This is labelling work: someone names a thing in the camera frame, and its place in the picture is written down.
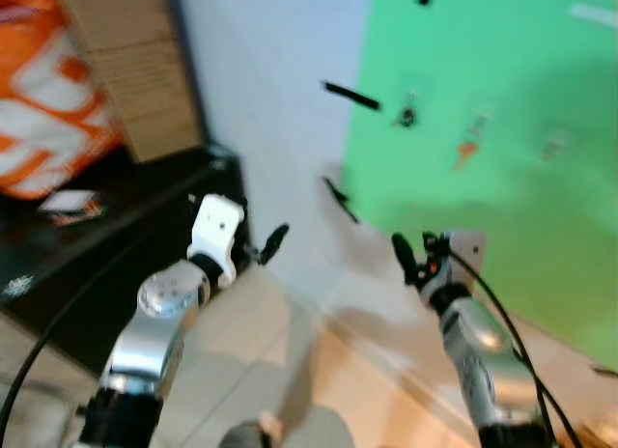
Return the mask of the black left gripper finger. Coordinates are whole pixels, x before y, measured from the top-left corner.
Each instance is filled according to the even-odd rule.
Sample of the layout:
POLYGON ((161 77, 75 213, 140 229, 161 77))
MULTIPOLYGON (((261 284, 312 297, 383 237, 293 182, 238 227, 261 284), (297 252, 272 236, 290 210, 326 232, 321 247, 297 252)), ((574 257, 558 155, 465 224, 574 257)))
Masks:
POLYGON ((266 243, 261 246, 259 250, 259 263, 261 266, 265 266, 270 262, 270 259, 278 253, 281 249, 284 238, 290 231, 290 224, 281 224, 274 229, 272 233, 267 237, 266 243))

